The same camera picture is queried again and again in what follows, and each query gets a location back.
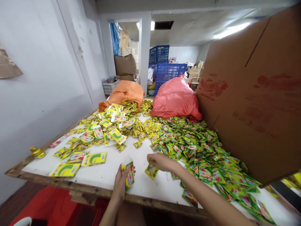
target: white tabletop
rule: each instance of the white tabletop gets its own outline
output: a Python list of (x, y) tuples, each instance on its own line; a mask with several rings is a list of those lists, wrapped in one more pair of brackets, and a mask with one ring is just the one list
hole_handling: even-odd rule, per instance
[[(149, 118), (150, 117), (139, 117), (142, 122)], [(71, 135), (55, 148), (49, 148), (46, 150), (47, 155), (43, 159), (32, 161), (23, 168), (23, 171), (48, 176), (59, 163), (66, 162), (66, 159), (60, 161), (59, 158), (53, 156), (53, 154), (62, 147), (69, 147), (70, 145), (66, 143), (71, 137), (79, 136), (80, 134)], [(134, 166), (136, 167), (136, 174), (135, 183), (128, 191), (129, 194), (191, 206), (191, 204), (182, 197), (183, 188), (180, 186), (180, 180), (174, 179), (171, 173), (159, 171), (154, 181), (152, 181), (148, 175), (146, 175), (144, 172), (148, 166), (146, 156), (149, 153), (153, 153), (152, 149), (150, 148), (151, 141), (147, 138), (143, 141), (143, 144), (136, 149), (133, 143), (137, 141), (139, 141), (138, 138), (129, 136), (125, 141), (127, 147), (121, 153), (119, 153), (114, 146), (105, 147), (104, 144), (92, 146), (89, 148), (90, 153), (107, 152), (106, 163), (91, 167), (81, 167), (74, 178), (67, 180), (72, 182), (76, 181), (76, 183), (79, 184), (86, 184), (112, 190), (115, 174), (120, 163), (132, 158), (134, 161)], [(300, 218), (296, 213), (284, 207), (265, 189), (259, 190), (261, 193), (252, 193), (252, 195), (266, 205), (270, 215), (277, 225), (297, 224)], [(249, 219), (255, 219), (237, 202), (232, 202), (232, 204)]]

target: fluorescent light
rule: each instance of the fluorescent light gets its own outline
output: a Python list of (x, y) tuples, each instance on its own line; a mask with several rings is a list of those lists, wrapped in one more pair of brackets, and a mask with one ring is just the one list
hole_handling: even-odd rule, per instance
[(214, 35), (215, 39), (221, 39), (223, 37), (226, 37), (228, 35), (234, 34), (240, 30), (243, 30), (244, 28), (246, 28), (250, 23), (244, 23), (244, 24), (240, 24), (237, 26), (233, 26), (233, 27), (228, 27), (226, 31), (218, 34), (218, 35)]
[(152, 21), (151, 23), (150, 23), (150, 30), (155, 30), (155, 22), (154, 21)]
[[(137, 28), (138, 28), (138, 30), (139, 30), (139, 22), (137, 22), (136, 23), (136, 25), (137, 25)], [(155, 22), (154, 21), (152, 21), (151, 23), (150, 23), (150, 30), (155, 30)]]

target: blue plastic crate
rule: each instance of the blue plastic crate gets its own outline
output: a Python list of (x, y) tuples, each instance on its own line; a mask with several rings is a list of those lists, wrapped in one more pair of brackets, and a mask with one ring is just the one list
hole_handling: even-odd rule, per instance
[(157, 62), (157, 47), (153, 47), (150, 49), (150, 57), (148, 60), (149, 63), (155, 63)]
[(153, 76), (156, 76), (156, 74), (157, 74), (157, 65), (158, 65), (158, 63), (149, 63), (149, 64), (148, 64), (148, 68), (154, 69), (154, 74), (153, 74)]
[(156, 71), (156, 84), (167, 82), (172, 78), (179, 77), (184, 74), (187, 64), (163, 64), (158, 63)]
[(160, 88), (163, 84), (164, 84), (164, 83), (158, 83), (158, 82), (156, 82), (154, 97), (156, 97), (159, 88)]
[(156, 46), (157, 48), (157, 63), (168, 61), (169, 46)]

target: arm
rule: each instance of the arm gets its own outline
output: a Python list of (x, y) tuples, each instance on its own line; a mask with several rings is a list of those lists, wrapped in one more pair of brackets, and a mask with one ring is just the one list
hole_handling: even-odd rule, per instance
[(103, 215), (103, 218), (99, 226), (114, 226), (118, 209), (125, 197), (125, 180), (129, 174), (129, 167), (127, 167), (122, 174), (121, 165), (115, 176), (115, 183), (113, 193), (109, 202), (109, 205)]
[(217, 225), (254, 226), (236, 207), (195, 176), (191, 175), (178, 162), (161, 153), (148, 154), (148, 162), (150, 159), (154, 160), (153, 165), (158, 169), (176, 174)]

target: hand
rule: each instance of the hand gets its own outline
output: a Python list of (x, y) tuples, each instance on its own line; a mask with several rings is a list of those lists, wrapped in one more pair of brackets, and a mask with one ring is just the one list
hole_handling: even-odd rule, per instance
[(147, 161), (153, 160), (151, 166), (156, 166), (159, 170), (173, 172), (178, 165), (177, 161), (170, 159), (160, 152), (147, 155)]
[(129, 167), (125, 168), (124, 173), (122, 174), (121, 164), (118, 168), (118, 171), (115, 176), (114, 188), (111, 200), (117, 202), (118, 204), (122, 203), (125, 197), (125, 181), (129, 174)]

